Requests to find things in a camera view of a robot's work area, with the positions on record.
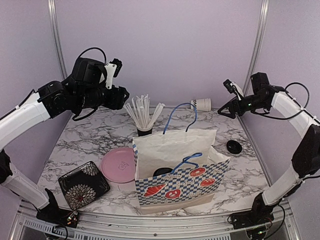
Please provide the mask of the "stack of white paper cups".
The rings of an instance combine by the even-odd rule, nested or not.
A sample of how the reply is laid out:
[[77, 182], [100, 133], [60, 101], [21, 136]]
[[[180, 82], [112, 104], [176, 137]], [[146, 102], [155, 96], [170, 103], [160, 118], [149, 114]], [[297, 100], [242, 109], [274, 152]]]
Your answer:
[[192, 99], [190, 104], [195, 106], [198, 111], [209, 112], [212, 110], [212, 101], [210, 98]]

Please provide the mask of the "stack of black lids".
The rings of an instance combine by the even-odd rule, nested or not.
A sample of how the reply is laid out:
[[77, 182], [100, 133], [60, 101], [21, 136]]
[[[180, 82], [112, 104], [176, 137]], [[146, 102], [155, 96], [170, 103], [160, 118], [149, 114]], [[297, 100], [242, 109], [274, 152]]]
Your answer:
[[231, 154], [239, 154], [243, 150], [241, 144], [236, 140], [229, 140], [226, 143], [226, 148]]

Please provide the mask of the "blue checkered paper bag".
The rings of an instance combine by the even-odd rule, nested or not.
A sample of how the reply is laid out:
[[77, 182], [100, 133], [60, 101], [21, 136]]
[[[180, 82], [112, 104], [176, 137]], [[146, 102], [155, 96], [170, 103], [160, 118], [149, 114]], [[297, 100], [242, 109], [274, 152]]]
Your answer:
[[[168, 130], [134, 137], [135, 187], [143, 215], [207, 204], [230, 158], [213, 147], [216, 129]], [[159, 168], [172, 172], [153, 176]]]

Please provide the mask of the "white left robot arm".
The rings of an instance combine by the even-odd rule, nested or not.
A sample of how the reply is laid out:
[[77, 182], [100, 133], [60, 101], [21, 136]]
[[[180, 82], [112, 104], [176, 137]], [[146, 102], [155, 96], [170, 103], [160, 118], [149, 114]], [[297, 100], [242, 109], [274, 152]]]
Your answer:
[[83, 109], [94, 112], [103, 106], [120, 110], [130, 94], [124, 87], [106, 86], [106, 82], [76, 83], [67, 80], [51, 81], [38, 90], [32, 90], [24, 101], [0, 119], [0, 184], [23, 199], [32, 203], [53, 223], [63, 219], [63, 211], [58, 207], [53, 193], [39, 188], [26, 177], [10, 160], [5, 147], [15, 139], [49, 119], [71, 111], [74, 120], [80, 121]]

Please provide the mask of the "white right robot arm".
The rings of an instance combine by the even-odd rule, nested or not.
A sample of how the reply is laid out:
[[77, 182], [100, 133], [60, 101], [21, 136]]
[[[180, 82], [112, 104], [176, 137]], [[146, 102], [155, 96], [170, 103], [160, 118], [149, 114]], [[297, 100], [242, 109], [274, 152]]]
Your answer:
[[290, 164], [273, 185], [255, 198], [247, 214], [252, 224], [260, 223], [267, 216], [267, 208], [273, 208], [282, 198], [291, 195], [305, 179], [312, 178], [320, 169], [320, 120], [286, 90], [267, 90], [234, 97], [218, 113], [234, 119], [245, 112], [256, 113], [258, 109], [276, 110], [280, 113], [277, 119], [288, 121], [296, 134], [290, 131], [289, 135], [295, 140], [283, 137], [284, 145], [276, 149], [277, 153], [285, 151], [280, 156], [290, 157]]

